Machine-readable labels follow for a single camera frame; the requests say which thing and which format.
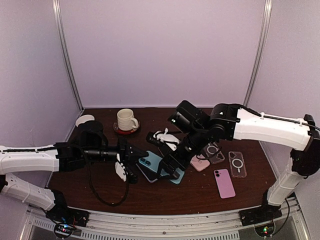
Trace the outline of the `black phone white case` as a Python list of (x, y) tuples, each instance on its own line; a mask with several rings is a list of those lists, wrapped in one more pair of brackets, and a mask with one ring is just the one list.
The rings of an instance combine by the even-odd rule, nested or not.
[[(157, 173), (157, 169), (162, 158), (149, 150), (147, 150), (147, 152), (149, 156), (145, 158), (140, 158), (137, 163), (144, 165), (148, 169)], [(182, 172), (181, 170), (178, 170), (178, 172), (180, 172), (181, 174), (180, 181), (170, 181), (170, 179), (168, 179), (168, 181), (170, 181), (173, 184), (179, 185), (184, 177), (185, 172)]]
[(147, 168), (146, 166), (137, 163), (136, 164), (137, 168), (141, 171), (141, 173), (144, 175), (144, 177), (150, 182), (150, 183), (154, 183), (156, 182), (159, 177), (157, 175), (156, 172), (150, 170), (149, 168)]

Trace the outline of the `pink white phone case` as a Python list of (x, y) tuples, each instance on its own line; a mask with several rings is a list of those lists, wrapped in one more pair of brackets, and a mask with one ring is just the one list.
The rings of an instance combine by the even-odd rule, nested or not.
[(205, 170), (207, 167), (210, 166), (210, 162), (208, 160), (201, 160), (194, 156), (191, 161), (190, 165), (198, 172)]

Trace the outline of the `clear phone case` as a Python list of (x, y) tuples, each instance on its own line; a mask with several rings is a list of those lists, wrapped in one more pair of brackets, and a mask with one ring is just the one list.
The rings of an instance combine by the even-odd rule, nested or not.
[(222, 153), (221, 148), (216, 143), (209, 143), (203, 151), (205, 158), (213, 165), (225, 160), (225, 156)]

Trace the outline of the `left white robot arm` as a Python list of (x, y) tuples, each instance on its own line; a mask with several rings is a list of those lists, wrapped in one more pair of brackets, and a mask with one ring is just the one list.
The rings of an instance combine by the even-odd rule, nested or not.
[(101, 122), (88, 120), (76, 124), (76, 137), (70, 142), (57, 142), (42, 147), (0, 148), (0, 193), (24, 203), (53, 213), (61, 222), (72, 218), (62, 192), (41, 188), (14, 175), (18, 172), (73, 172), (89, 168), (94, 162), (113, 162), (118, 176), (127, 183), (136, 183), (137, 176), (131, 166), (149, 154), (125, 138), (120, 137), (116, 145), (109, 145)]

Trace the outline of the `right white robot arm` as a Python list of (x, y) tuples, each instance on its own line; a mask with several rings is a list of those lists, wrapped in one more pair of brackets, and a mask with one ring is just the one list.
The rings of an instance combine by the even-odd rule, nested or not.
[(254, 210), (261, 221), (268, 220), (300, 181), (320, 168), (320, 130), (309, 114), (304, 118), (284, 118), (237, 103), (219, 103), (211, 114), (206, 114), (183, 100), (168, 121), (186, 135), (159, 162), (157, 174), (165, 171), (168, 179), (177, 179), (177, 170), (185, 171), (192, 157), (210, 142), (255, 140), (292, 148), (286, 170)]

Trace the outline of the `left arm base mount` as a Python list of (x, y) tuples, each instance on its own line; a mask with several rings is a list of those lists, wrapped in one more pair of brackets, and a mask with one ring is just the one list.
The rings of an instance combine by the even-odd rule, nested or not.
[(78, 231), (77, 227), (86, 227), (89, 212), (70, 208), (62, 192), (51, 190), (54, 196), (54, 206), (50, 210), (43, 210), (45, 216), (54, 223), (53, 233), (61, 240), (70, 237)]

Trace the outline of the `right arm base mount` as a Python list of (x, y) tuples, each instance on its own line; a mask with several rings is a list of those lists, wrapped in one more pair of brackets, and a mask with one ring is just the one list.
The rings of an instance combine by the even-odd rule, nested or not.
[(282, 216), (281, 207), (270, 205), (267, 196), (268, 190), (264, 192), (260, 206), (239, 211), (242, 226), (255, 225), (255, 233), (263, 238), (274, 236), (277, 232), (274, 220)]

